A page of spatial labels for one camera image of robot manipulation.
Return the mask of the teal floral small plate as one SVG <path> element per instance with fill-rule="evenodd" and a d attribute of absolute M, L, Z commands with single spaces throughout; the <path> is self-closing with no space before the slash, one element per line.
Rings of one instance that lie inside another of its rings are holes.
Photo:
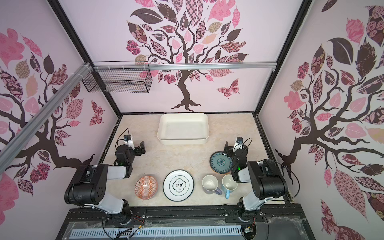
<path fill-rule="evenodd" d="M 232 158 L 228 157 L 227 154 L 222 151 L 213 153 L 209 163 L 211 169 L 218 174 L 229 173 L 233 166 Z"/>

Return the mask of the light blue ceramic mug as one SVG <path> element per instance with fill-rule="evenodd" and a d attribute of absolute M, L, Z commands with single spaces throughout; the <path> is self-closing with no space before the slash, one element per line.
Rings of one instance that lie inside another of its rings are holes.
<path fill-rule="evenodd" d="M 222 186 L 226 199 L 229 199 L 230 194 L 238 187 L 238 183 L 234 181 L 232 175 L 225 175 L 222 178 Z"/>

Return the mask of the purple ceramic mug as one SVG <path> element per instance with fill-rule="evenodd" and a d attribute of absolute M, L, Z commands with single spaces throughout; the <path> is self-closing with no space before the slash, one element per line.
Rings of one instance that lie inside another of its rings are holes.
<path fill-rule="evenodd" d="M 219 181 L 213 175 L 206 175 L 202 179 L 202 187 L 206 194 L 217 194 L 221 196 L 222 190 L 219 188 Z"/>

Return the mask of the white green-rimmed plate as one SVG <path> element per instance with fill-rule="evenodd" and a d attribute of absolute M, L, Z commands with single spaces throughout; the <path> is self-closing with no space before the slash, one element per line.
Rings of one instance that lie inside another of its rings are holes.
<path fill-rule="evenodd" d="M 172 202 L 182 202 L 188 199 L 195 187 L 192 175 L 184 170 L 175 170 L 169 173 L 163 182 L 163 192 Z"/>

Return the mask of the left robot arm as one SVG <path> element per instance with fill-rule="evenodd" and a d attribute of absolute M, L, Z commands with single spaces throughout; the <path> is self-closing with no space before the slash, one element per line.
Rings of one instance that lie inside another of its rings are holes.
<path fill-rule="evenodd" d="M 65 191 L 66 204 L 95 208 L 121 225 L 128 224 L 133 216 L 131 207 L 127 200 L 118 199 L 107 192 L 107 181 L 128 179 L 135 157 L 145 153 L 144 141 L 137 147 L 123 144 L 116 148 L 117 159 L 112 166 L 81 165 Z"/>

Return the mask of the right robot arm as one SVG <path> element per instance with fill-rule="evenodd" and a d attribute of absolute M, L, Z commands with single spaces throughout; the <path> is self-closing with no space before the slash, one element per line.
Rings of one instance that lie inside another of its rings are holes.
<path fill-rule="evenodd" d="M 248 161 L 248 148 L 243 143 L 235 143 L 234 146 L 226 143 L 224 153 L 232 160 L 230 179 L 237 184 L 250 183 L 252 186 L 252 190 L 237 204 L 240 221 L 252 220 L 259 214 L 262 205 L 289 193 L 286 180 L 275 161 Z"/>

